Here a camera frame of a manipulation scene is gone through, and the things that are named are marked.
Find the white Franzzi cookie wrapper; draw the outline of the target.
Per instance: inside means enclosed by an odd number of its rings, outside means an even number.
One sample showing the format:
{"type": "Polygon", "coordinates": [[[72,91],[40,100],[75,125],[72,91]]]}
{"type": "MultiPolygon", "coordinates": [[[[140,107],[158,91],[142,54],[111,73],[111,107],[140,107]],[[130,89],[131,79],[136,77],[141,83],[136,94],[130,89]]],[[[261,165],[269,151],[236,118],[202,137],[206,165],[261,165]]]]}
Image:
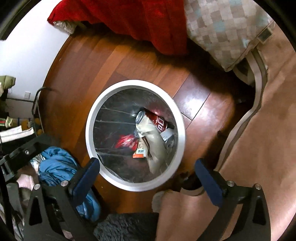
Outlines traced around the white Franzzi cookie wrapper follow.
{"type": "Polygon", "coordinates": [[[168,151],[163,137],[147,116],[144,116],[139,124],[135,123],[135,126],[139,139],[143,138],[148,147],[146,160],[150,172],[154,175],[162,172],[161,167],[168,157],[168,151]]]}

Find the black metal rack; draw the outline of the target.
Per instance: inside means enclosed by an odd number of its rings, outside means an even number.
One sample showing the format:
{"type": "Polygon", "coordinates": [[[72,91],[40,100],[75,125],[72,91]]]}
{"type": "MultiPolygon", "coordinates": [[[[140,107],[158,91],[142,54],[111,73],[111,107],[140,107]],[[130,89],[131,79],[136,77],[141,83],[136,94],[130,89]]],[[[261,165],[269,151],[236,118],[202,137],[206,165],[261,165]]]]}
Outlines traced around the black metal rack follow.
{"type": "Polygon", "coordinates": [[[41,87],[37,90],[35,98],[33,100],[33,105],[31,109],[31,114],[34,118],[33,128],[37,136],[44,134],[44,127],[41,119],[41,112],[39,107],[39,97],[42,91],[53,91],[50,87],[41,87]]]}

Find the yellow red snack wrapper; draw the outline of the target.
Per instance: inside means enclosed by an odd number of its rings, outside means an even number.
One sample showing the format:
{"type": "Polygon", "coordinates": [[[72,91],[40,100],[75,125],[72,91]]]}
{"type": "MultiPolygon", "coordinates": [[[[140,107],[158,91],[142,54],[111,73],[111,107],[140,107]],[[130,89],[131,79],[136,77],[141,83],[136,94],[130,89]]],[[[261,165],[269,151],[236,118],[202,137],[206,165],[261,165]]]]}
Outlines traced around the yellow red snack wrapper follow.
{"type": "Polygon", "coordinates": [[[137,149],[133,153],[132,157],[134,159],[136,159],[136,158],[146,158],[147,154],[148,154],[148,147],[147,147],[145,141],[143,140],[143,138],[140,138],[139,141],[138,141],[137,149]]]}

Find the red chocolate wrapper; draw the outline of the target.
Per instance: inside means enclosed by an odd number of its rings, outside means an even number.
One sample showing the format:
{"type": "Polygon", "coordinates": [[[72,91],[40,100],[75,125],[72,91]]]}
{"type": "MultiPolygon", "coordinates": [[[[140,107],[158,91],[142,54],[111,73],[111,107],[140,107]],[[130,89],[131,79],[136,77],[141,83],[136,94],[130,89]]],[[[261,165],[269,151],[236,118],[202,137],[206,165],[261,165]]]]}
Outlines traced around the red chocolate wrapper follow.
{"type": "Polygon", "coordinates": [[[116,148],[130,148],[131,150],[135,151],[138,146],[138,138],[134,135],[121,135],[118,139],[115,147],[116,148]]]}

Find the black fuzzy slipper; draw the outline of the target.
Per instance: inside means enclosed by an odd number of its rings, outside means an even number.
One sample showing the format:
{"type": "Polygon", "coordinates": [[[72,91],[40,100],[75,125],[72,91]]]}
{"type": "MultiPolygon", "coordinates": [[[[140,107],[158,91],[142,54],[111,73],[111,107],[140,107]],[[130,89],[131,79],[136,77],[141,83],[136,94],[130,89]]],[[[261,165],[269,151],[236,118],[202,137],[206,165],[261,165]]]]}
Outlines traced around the black fuzzy slipper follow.
{"type": "Polygon", "coordinates": [[[109,214],[93,231],[98,240],[155,240],[159,214],[109,214]]]}

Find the checkered grey pillow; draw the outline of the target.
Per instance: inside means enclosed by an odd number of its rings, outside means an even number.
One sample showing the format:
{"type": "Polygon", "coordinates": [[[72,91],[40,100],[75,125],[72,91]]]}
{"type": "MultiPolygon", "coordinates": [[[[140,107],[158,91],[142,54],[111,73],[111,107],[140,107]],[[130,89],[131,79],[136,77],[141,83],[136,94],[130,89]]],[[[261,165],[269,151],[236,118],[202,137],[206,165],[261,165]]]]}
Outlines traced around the checkered grey pillow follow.
{"type": "Polygon", "coordinates": [[[255,1],[184,1],[188,37],[226,71],[273,33],[275,21],[255,1]]]}

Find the blue cloth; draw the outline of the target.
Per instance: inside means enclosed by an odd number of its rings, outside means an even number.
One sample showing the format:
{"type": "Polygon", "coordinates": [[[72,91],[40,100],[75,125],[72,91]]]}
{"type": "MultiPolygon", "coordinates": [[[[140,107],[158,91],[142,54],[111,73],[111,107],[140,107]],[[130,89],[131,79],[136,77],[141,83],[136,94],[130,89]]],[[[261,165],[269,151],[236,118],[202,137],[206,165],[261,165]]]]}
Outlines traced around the blue cloth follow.
{"type": "MultiPolygon", "coordinates": [[[[38,174],[40,181],[49,186],[57,186],[64,180],[71,180],[79,166],[74,158],[60,147],[49,147],[41,152],[38,174]]],[[[96,222],[100,216],[100,205],[93,191],[89,191],[83,203],[76,207],[86,219],[96,222]]]]}

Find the white round trash bin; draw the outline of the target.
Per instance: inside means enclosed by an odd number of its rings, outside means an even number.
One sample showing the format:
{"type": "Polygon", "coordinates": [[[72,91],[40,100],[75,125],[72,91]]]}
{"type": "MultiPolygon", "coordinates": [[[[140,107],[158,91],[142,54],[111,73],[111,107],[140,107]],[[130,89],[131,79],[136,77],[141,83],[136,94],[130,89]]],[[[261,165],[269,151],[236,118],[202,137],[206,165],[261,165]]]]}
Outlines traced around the white round trash bin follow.
{"type": "Polygon", "coordinates": [[[100,161],[100,175],[112,185],[127,191],[155,189],[177,171],[184,154],[186,134],[182,114],[174,100],[160,87],[143,80],[125,80],[104,90],[93,103],[85,131],[89,157],[100,161]],[[121,135],[136,133],[135,118],[147,109],[172,123],[165,136],[168,157],[161,171],[150,172],[146,158],[132,157],[130,148],[116,148],[121,135]]]}

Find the red soda can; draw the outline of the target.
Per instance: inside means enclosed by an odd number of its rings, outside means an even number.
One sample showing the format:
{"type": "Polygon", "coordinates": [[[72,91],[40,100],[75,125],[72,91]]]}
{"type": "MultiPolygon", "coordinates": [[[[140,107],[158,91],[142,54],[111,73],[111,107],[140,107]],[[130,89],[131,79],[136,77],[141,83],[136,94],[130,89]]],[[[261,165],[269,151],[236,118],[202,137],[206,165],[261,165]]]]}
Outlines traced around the red soda can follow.
{"type": "Polygon", "coordinates": [[[172,123],[166,121],[163,117],[143,108],[136,116],[135,118],[135,122],[137,124],[139,124],[142,119],[144,118],[144,116],[147,116],[152,123],[156,126],[156,128],[158,129],[159,133],[163,133],[165,130],[167,130],[168,128],[174,130],[175,127],[172,123]]]}

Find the red fleece blanket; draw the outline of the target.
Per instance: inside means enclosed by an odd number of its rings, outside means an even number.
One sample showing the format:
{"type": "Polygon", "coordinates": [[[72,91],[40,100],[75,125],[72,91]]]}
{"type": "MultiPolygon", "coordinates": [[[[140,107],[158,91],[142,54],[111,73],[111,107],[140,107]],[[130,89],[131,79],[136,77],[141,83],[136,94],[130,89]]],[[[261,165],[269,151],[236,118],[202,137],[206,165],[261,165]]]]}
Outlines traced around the red fleece blanket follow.
{"type": "Polygon", "coordinates": [[[162,54],[187,52],[183,1],[61,1],[48,17],[50,24],[58,21],[104,23],[117,34],[151,42],[162,54]]]}

